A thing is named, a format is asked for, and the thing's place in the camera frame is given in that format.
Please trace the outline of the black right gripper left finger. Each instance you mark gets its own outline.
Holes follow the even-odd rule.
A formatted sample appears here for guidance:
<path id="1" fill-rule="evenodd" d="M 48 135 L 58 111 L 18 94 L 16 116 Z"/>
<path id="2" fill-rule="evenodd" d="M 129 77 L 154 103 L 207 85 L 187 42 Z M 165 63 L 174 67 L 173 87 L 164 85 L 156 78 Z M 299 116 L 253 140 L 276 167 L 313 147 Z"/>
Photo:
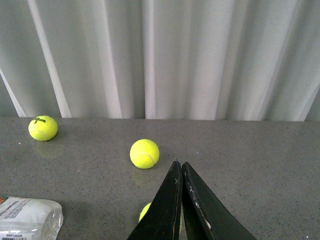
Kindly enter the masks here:
<path id="1" fill-rule="evenodd" d="M 178 240 L 180 236 L 183 176 L 181 164 L 170 166 L 147 212 L 129 240 Z"/>

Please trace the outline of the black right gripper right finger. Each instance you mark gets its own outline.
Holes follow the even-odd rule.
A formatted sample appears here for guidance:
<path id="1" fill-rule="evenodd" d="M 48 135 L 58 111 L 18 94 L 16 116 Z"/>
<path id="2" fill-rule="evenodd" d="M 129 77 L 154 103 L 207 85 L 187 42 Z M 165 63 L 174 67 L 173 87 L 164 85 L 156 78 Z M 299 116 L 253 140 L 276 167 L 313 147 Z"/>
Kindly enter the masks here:
<path id="1" fill-rule="evenodd" d="M 182 165 L 182 208 L 189 240 L 254 240 L 189 162 Z"/>

